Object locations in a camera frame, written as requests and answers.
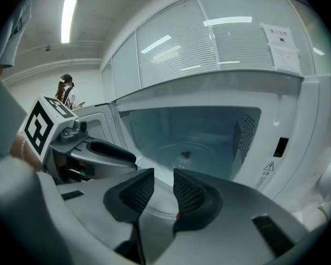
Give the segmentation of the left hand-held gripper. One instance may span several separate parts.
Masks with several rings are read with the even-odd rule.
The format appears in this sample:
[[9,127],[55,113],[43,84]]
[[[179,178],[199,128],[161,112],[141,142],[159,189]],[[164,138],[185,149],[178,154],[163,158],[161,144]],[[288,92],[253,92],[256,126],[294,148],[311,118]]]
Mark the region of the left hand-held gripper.
[[[23,135],[41,163],[41,171],[57,184],[137,170],[136,156],[129,151],[106,141],[84,141],[88,138],[87,122],[56,98],[38,96],[25,120]],[[79,151],[73,151],[77,145]],[[69,157],[85,163],[85,170],[69,166]]]

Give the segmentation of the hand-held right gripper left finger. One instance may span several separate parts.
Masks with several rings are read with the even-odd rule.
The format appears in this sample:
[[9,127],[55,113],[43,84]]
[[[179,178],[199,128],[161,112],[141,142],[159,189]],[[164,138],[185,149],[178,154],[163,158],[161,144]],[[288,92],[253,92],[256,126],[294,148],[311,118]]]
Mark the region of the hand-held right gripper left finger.
[[154,169],[56,185],[39,173],[42,194],[68,264],[146,264],[139,219],[154,192]]

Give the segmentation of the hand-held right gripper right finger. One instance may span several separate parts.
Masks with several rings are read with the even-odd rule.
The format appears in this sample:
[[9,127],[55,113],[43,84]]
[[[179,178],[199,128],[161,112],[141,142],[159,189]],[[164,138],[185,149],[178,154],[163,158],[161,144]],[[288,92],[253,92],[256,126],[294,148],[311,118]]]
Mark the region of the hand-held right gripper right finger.
[[156,169],[142,216],[147,264],[268,264],[306,235],[281,206],[213,168]]

